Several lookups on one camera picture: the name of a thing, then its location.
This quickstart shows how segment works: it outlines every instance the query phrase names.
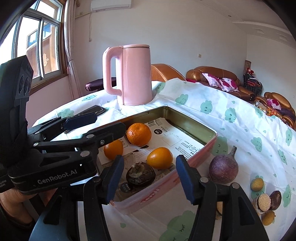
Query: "leather armchair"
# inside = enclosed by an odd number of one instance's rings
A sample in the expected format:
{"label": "leather armchair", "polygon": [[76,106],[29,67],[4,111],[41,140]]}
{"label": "leather armchair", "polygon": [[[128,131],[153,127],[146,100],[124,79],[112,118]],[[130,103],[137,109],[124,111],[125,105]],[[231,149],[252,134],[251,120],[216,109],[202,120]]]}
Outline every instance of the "leather armchair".
{"label": "leather armchair", "polygon": [[[280,105],[281,108],[285,108],[289,111],[292,112],[292,114],[295,116],[295,110],[292,108],[290,102],[283,97],[281,94],[275,93],[275,92],[265,92],[264,97],[263,96],[257,96],[255,98],[255,101],[260,102],[261,104],[263,104],[264,106],[268,106],[267,103],[267,99],[276,99]],[[276,110],[277,116],[279,118],[281,118],[285,123],[287,123],[291,128],[293,128],[294,130],[296,130],[296,122],[291,119],[291,117],[287,116],[287,115],[282,115],[280,111]]]}
{"label": "leather armchair", "polygon": [[202,73],[212,74],[218,78],[233,79],[236,82],[239,91],[229,92],[229,94],[234,95],[245,101],[252,101],[254,99],[254,96],[255,96],[254,93],[252,91],[245,89],[242,86],[243,83],[241,83],[241,81],[237,78],[237,76],[234,73],[224,69],[219,69],[219,68],[209,67],[209,66],[200,66],[195,69],[189,70],[186,74],[186,79],[196,80],[201,82],[203,85],[206,85],[215,89],[220,89],[215,86],[210,86],[206,78],[202,75]]}
{"label": "leather armchair", "polygon": [[152,64],[151,65],[151,80],[167,82],[171,79],[179,78],[186,81],[183,75],[172,66],[167,64]]}

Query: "window sill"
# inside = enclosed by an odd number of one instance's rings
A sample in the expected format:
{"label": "window sill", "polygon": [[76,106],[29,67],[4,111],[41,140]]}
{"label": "window sill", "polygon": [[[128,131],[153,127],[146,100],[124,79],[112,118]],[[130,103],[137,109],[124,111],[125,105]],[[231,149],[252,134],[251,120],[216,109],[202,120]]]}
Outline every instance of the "window sill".
{"label": "window sill", "polygon": [[30,90],[30,95],[34,94],[35,92],[41,90],[42,88],[44,88],[45,86],[48,86],[50,84],[52,84],[53,82],[61,79],[61,78],[64,78],[68,76],[68,74],[59,74],[59,75],[56,75],[50,79],[47,79],[47,80],[44,80],[43,82],[35,85],[34,87],[31,88]]}

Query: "kettle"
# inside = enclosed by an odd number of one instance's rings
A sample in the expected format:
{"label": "kettle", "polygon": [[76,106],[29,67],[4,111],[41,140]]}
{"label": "kettle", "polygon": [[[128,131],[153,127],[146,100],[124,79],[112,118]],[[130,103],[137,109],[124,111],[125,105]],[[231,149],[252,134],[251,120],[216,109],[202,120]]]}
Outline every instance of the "kettle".
{"label": "kettle", "polygon": [[[111,84],[111,59],[116,58],[116,84]],[[141,105],[152,100],[151,56],[149,45],[109,47],[103,54],[103,84],[119,104]]]}

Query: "orange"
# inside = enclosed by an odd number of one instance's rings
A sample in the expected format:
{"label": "orange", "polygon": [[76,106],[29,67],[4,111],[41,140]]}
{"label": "orange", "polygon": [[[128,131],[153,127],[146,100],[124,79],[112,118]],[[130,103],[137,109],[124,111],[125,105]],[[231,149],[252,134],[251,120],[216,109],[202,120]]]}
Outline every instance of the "orange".
{"label": "orange", "polygon": [[104,153],[107,158],[114,160],[117,155],[123,154],[122,142],[118,139],[104,146]]}
{"label": "orange", "polygon": [[136,146],[146,145],[150,141],[151,135],[149,127],[143,123],[132,124],[126,132],[128,141]]}
{"label": "orange", "polygon": [[165,147],[156,148],[147,156],[147,164],[155,169],[168,169],[173,162],[173,155]]}

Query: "window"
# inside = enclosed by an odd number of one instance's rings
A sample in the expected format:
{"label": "window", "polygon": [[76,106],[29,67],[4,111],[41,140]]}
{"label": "window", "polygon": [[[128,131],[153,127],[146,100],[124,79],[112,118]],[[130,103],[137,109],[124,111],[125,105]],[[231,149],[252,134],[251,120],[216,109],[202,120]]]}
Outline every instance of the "window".
{"label": "window", "polygon": [[62,74],[60,44],[63,5],[57,0],[36,1],[14,24],[0,46],[0,64],[27,55],[34,70],[33,86]]}

